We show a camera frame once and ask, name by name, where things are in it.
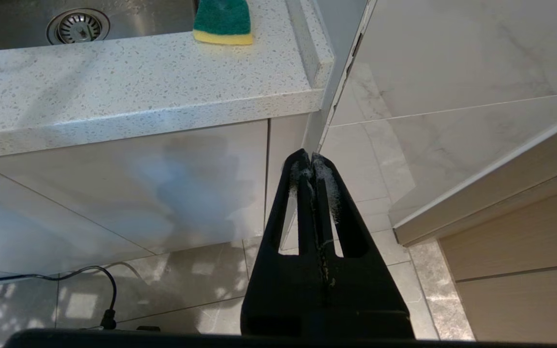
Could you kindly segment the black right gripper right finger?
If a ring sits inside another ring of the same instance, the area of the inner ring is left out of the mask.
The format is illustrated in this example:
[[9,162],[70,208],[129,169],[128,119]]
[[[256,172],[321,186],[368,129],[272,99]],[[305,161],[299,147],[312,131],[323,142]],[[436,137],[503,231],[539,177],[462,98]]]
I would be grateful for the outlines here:
[[312,155],[322,319],[334,337],[408,340],[410,313],[336,166]]

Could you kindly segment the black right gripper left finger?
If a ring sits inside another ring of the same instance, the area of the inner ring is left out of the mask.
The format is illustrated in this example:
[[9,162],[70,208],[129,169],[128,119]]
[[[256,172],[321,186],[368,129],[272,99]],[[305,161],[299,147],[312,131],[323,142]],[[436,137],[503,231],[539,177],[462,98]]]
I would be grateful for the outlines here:
[[[305,315],[321,302],[311,178],[305,150],[287,157],[242,304],[242,335],[301,336]],[[281,234],[292,191],[296,194],[299,252],[281,255]]]

